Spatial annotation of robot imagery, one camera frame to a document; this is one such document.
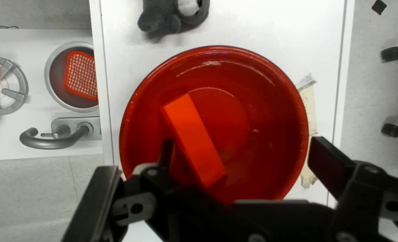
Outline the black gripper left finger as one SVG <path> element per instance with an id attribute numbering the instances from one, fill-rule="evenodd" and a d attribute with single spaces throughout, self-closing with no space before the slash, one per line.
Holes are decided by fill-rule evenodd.
<path id="1" fill-rule="evenodd" d="M 174 141 L 162 144 L 156 164 L 143 164 L 128 180 L 115 165 L 97 166 L 62 236 L 62 242 L 121 242 L 129 226 L 146 222 L 164 242 L 181 242 L 177 216 L 163 195 L 151 187 L 168 180 Z"/>

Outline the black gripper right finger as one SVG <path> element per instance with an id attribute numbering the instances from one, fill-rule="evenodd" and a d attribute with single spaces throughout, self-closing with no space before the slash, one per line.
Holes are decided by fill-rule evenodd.
<path id="1" fill-rule="evenodd" d="M 326 137 L 311 138 L 308 165 L 338 200 L 328 227 L 331 242 L 392 242 L 380 219 L 398 228 L 398 177 L 384 168 L 351 160 Z"/>

